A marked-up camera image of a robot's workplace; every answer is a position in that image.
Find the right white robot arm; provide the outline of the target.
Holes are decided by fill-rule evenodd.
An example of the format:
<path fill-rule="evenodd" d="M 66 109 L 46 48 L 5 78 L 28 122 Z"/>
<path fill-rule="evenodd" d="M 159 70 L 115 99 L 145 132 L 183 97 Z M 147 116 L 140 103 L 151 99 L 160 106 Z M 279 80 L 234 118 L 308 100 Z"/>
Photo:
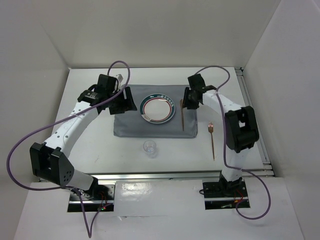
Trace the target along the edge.
<path fill-rule="evenodd" d="M 234 103 L 214 86 L 206 86 L 199 73 L 187 79 L 189 86 L 184 90 L 182 107 L 196 110 L 202 104 L 221 114 L 224 167 L 219 176 L 218 190 L 223 196 L 230 196 L 241 185 L 249 149 L 259 140 L 255 111 L 251 106 Z"/>

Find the grey cloth placemat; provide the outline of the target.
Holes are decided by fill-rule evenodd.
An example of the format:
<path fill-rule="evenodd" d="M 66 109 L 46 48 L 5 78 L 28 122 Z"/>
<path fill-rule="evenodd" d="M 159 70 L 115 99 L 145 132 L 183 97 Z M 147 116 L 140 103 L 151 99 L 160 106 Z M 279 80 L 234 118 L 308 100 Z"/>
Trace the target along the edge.
<path fill-rule="evenodd" d="M 113 135 L 121 138 L 167 138 L 194 139 L 198 134 L 196 110 L 183 109 L 184 131 L 182 130 L 180 100 L 184 96 L 185 85 L 130 85 L 137 111 L 127 111 L 114 117 Z M 139 111 L 142 100 L 151 94 L 164 94 L 175 103 L 173 118 L 164 124 L 145 121 Z"/>

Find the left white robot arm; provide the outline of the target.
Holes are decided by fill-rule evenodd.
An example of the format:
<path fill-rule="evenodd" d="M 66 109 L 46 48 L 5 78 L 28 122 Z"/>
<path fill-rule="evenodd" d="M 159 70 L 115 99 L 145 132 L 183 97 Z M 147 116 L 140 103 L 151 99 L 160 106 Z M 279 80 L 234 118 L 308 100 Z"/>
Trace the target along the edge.
<path fill-rule="evenodd" d="M 123 77 L 100 74 L 96 84 L 77 98 L 70 119 L 43 143 L 30 147 L 32 172 L 35 176 L 60 187 L 74 187 L 88 200 L 100 199 L 109 189 L 98 179 L 76 170 L 69 160 L 72 148 L 89 124 L 108 109 L 111 115 L 136 111 L 130 87 L 121 90 Z"/>

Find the copper fork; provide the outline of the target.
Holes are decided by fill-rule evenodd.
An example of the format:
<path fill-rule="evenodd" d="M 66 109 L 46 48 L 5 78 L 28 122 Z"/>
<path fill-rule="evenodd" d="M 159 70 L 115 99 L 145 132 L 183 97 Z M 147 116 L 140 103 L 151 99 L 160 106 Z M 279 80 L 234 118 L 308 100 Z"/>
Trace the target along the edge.
<path fill-rule="evenodd" d="M 214 138 L 213 138 L 214 125 L 212 122 L 208 123 L 208 132 L 210 133 L 210 138 L 211 138 L 212 158 L 213 160 L 215 160 L 215 146 L 214 146 Z"/>

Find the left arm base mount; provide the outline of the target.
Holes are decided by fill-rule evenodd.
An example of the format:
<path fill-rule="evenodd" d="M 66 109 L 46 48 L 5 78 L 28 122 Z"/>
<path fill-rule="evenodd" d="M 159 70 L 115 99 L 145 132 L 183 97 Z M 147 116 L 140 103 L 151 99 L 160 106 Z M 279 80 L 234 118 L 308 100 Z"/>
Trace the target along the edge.
<path fill-rule="evenodd" d="M 98 197 L 93 197 L 79 190 L 79 197 L 74 190 L 70 192 L 67 212 L 68 213 L 80 213 L 82 212 L 81 201 L 82 199 L 84 210 L 89 213 L 97 212 L 98 208 L 104 207 L 102 212 L 113 212 L 114 211 L 114 198 L 116 183 L 115 182 L 105 182 L 103 184 L 108 188 L 108 192 L 99 193 Z"/>

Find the clear plastic cup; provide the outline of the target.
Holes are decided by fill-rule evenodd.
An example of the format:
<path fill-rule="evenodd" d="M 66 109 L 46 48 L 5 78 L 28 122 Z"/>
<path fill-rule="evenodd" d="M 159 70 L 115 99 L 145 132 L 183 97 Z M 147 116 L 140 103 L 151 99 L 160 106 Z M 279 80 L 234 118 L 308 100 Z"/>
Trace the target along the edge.
<path fill-rule="evenodd" d="M 155 158 L 158 154 L 157 144 L 153 140 L 146 140 L 143 145 L 143 150 L 149 158 Z"/>

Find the green rimmed white plate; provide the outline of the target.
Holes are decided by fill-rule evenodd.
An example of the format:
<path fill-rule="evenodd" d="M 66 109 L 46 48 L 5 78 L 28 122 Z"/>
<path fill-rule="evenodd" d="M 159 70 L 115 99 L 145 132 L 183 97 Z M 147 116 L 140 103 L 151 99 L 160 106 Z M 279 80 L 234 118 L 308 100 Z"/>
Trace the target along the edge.
<path fill-rule="evenodd" d="M 167 95 L 154 93 L 146 96 L 140 103 L 139 112 L 142 118 L 151 124 L 165 124 L 176 112 L 174 101 Z"/>

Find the copper knife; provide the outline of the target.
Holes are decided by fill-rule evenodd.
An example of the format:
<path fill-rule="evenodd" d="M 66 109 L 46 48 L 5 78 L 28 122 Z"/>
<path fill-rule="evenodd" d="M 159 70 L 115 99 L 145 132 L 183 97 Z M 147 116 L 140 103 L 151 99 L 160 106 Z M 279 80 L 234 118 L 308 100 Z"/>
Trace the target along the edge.
<path fill-rule="evenodd" d="M 185 131 L 185 123 L 184 123 L 184 108 L 183 108 L 183 99 L 179 101 L 180 104 L 180 114 L 181 114 L 181 126 L 182 126 L 182 131 Z"/>

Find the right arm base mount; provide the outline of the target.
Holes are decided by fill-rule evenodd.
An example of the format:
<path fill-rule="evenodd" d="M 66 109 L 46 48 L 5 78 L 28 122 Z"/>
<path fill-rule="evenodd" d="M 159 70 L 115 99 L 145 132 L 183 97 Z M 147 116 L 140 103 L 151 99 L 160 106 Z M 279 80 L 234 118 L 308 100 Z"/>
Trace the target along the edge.
<path fill-rule="evenodd" d="M 247 186 L 244 181 L 240 186 L 232 190 L 223 191 L 218 182 L 203 182 L 199 193 L 204 197 L 206 210 L 225 210 L 238 208 L 250 208 Z"/>

